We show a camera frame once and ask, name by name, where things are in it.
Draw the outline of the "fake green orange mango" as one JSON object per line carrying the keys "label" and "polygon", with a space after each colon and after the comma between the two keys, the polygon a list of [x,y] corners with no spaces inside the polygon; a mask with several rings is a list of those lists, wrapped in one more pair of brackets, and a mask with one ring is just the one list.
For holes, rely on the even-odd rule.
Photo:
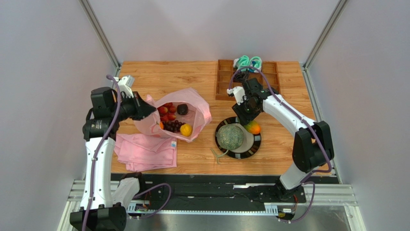
{"label": "fake green orange mango", "polygon": [[247,125],[243,125],[247,132],[257,135],[261,132],[261,126],[256,121],[251,121]]}

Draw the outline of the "fake green netted melon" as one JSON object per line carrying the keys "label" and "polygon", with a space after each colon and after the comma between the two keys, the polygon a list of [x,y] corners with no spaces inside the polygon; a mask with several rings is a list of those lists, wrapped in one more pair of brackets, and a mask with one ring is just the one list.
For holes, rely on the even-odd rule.
{"label": "fake green netted melon", "polygon": [[223,154],[217,154],[214,149],[210,148],[213,155],[216,158],[217,164],[219,165],[219,159],[226,155],[229,151],[237,149],[242,146],[244,141],[244,132],[239,126],[234,124],[228,124],[222,126],[216,132],[216,139],[219,144],[219,147],[225,149]]}

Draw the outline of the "pink plastic bag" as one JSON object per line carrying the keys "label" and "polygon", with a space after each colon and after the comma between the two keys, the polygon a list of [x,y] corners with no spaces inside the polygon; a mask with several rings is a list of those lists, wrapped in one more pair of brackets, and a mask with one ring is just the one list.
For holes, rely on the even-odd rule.
{"label": "pink plastic bag", "polygon": [[173,103],[175,106],[186,104],[188,106],[188,113],[186,115],[177,114],[176,119],[191,125],[192,133],[190,136],[183,136],[179,133],[161,129],[159,126],[160,114],[158,111],[155,111],[142,121],[134,121],[136,129],[145,135],[158,138],[175,137],[186,142],[192,142],[199,136],[204,127],[212,121],[208,102],[193,88],[174,91],[157,101],[151,95],[147,95],[146,102],[155,108],[159,108],[166,103]]}

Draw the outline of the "fake yellow lemon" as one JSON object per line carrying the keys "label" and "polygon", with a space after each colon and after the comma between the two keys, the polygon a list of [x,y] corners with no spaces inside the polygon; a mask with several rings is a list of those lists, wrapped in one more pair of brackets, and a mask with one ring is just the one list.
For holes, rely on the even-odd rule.
{"label": "fake yellow lemon", "polygon": [[189,137],[192,134],[193,128],[190,124],[182,124],[179,129],[181,135]]}

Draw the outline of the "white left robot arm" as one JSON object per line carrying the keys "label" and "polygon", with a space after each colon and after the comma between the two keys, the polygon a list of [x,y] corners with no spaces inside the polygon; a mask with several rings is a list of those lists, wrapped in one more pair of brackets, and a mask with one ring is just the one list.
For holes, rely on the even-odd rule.
{"label": "white left robot arm", "polygon": [[87,157],[85,186],[79,210],[70,214],[69,222],[78,231],[123,231],[127,224],[127,208],[145,184],[141,173],[128,173],[112,192],[111,166],[116,132],[121,121],[143,120],[156,109],[127,86],[117,90],[94,89],[90,98],[92,108],[83,126]]}

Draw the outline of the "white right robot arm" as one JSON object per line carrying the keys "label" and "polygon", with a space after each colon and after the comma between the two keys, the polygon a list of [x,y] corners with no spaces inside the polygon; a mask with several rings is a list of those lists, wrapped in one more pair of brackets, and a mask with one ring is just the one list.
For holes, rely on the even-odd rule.
{"label": "white right robot arm", "polygon": [[242,86],[227,89],[227,95],[234,97],[233,110],[241,125],[249,125],[264,112],[280,122],[293,136],[293,163],[280,176],[278,187],[292,190],[315,172],[331,172],[334,157],[329,125],[316,122],[287,103],[270,86],[264,88],[257,80],[246,80]]}

